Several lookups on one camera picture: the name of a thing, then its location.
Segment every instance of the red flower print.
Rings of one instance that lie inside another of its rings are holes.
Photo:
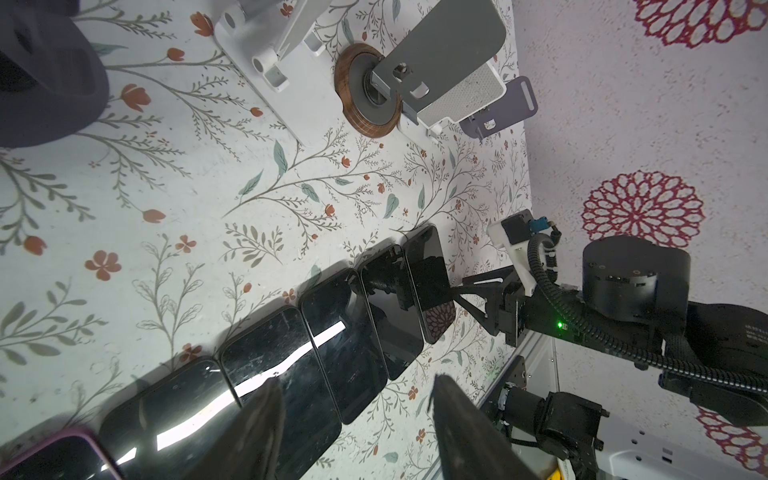
[[[197,27],[197,30],[194,32],[198,35],[202,35],[204,37],[210,37],[214,34],[214,24],[210,21],[210,18],[208,18],[208,15],[203,15],[200,12],[195,12],[192,15],[190,15],[190,20],[192,21],[192,25]]]
[[[768,445],[754,431],[734,427],[717,413],[701,407],[696,420],[704,425],[707,436],[719,445],[723,453],[734,457],[747,470],[768,475]]]
[[[198,345],[192,348],[191,343],[188,343],[187,345],[182,347],[182,349],[184,350],[184,353],[182,353],[181,356],[179,357],[179,360],[182,363],[191,362],[192,360],[196,359],[198,355],[200,355],[200,352],[203,351],[202,345]]]
[[[38,257],[43,254],[45,248],[48,248],[48,245],[40,237],[27,237],[27,240],[24,240],[24,250]]]
[[[110,273],[116,273],[123,269],[123,266],[118,263],[118,255],[116,253],[109,253],[103,250],[99,250],[94,253],[93,260],[87,260],[85,262],[85,268],[94,270],[96,272],[96,278],[106,282],[111,278]]]
[[[145,222],[149,223],[160,223],[160,220],[165,218],[165,214],[163,212],[155,209],[144,211],[141,213],[141,216],[144,217]]]
[[[293,302],[296,299],[296,294],[293,293],[293,289],[290,289],[289,292],[283,292],[283,299],[286,301],[286,305]]]
[[[283,7],[280,9],[280,13],[283,14],[283,17],[290,17],[291,12],[293,12],[293,7],[287,3],[283,3]]]
[[[661,172],[621,174],[584,202],[590,240],[633,235],[665,247],[687,247],[704,220],[696,189]]]
[[[179,50],[178,48],[169,48],[166,55],[173,61],[184,60],[184,50]]]
[[[184,253],[190,253],[192,251],[192,247],[197,245],[196,241],[190,240],[186,235],[179,237],[179,240],[181,240],[181,242],[176,244],[176,250],[184,249]]]
[[[144,111],[139,105],[149,105],[152,99],[147,95],[147,91],[136,84],[127,84],[120,93],[120,99],[125,102],[129,108],[136,111]]]
[[[725,43],[747,30],[760,30],[768,20],[764,0],[634,0],[634,19],[645,27],[645,36],[665,45],[679,43],[693,48],[701,43]]]

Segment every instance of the orange flower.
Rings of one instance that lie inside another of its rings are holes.
[[[280,9],[280,13],[283,14],[283,17],[290,17],[291,12],[293,12],[293,7],[287,3],[283,3],[283,7]]]
[[[118,255],[116,253],[110,253],[99,250],[94,253],[94,259],[85,262],[85,268],[96,271],[96,278],[106,282],[111,277],[109,273],[116,273],[123,269],[123,266],[118,263]]]
[[[24,240],[24,248],[29,253],[40,256],[43,254],[43,249],[48,248],[48,245],[40,237],[27,237],[27,240]]]
[[[293,293],[293,289],[290,289],[289,292],[283,292],[283,298],[285,299],[287,305],[296,299],[296,294]]]
[[[198,345],[198,346],[192,348],[192,344],[191,343],[188,343],[187,345],[185,345],[182,348],[184,349],[184,353],[182,353],[181,357],[179,357],[179,360],[181,362],[187,362],[187,361],[191,362],[192,360],[197,358],[197,355],[199,355],[200,352],[203,351],[203,346],[202,345]]]
[[[160,223],[165,218],[165,214],[159,210],[150,209],[142,213],[145,222]]]
[[[173,61],[184,60],[184,50],[179,50],[178,48],[169,48],[166,55]]]
[[[184,249],[184,253],[190,253],[192,251],[192,247],[197,245],[197,242],[194,240],[189,240],[189,237],[186,235],[182,235],[179,237],[179,240],[181,240],[181,243],[176,244],[176,250]]]
[[[136,111],[143,112],[144,110],[139,105],[149,105],[152,101],[147,95],[147,91],[142,87],[137,87],[136,84],[127,84],[123,91],[120,93],[120,98],[129,108],[133,108]]]
[[[200,12],[195,12],[192,15],[190,15],[190,20],[192,21],[192,25],[197,27],[197,30],[194,32],[198,35],[202,35],[204,37],[210,37],[214,34],[214,24],[211,22],[210,18],[208,18],[208,15],[203,15]]]

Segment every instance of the black smartphone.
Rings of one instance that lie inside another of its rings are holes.
[[[239,411],[219,364],[199,358],[109,412],[99,439],[125,480],[181,480]]]
[[[403,246],[427,343],[437,343],[456,319],[451,283],[437,227],[430,225]]]
[[[93,435],[65,429],[0,468],[2,480],[116,480],[120,478]]]
[[[424,350],[419,308],[402,248],[395,245],[366,261],[360,279],[389,379],[395,380]]]
[[[299,307],[341,420],[348,425],[387,381],[359,275],[342,270],[305,293]]]
[[[285,428],[276,477],[300,478],[339,437],[341,420],[299,310],[286,306],[233,338],[220,362],[243,405],[278,378]]]

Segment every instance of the smartphone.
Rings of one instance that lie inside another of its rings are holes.
[[[126,480],[181,480],[239,411],[219,364],[203,357],[109,412],[99,438]]]
[[[285,423],[276,477],[300,478],[336,441],[341,420],[301,312],[286,306],[229,341],[221,366],[243,405],[277,377]]]
[[[424,339],[437,343],[456,319],[451,283],[437,227],[430,225],[403,246],[419,306]]]
[[[360,279],[389,379],[395,380],[424,350],[419,308],[402,248],[395,245],[366,261]]]
[[[86,429],[62,430],[0,470],[2,480],[120,480],[112,461]]]
[[[355,270],[345,269],[305,293],[299,304],[333,401],[345,425],[384,389],[384,355]]]

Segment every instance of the stand base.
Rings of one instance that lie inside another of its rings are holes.
[[[374,47],[355,43],[339,56],[333,83],[349,123],[370,138],[387,135],[398,124],[402,98],[387,99],[370,83],[370,75],[383,56]]]

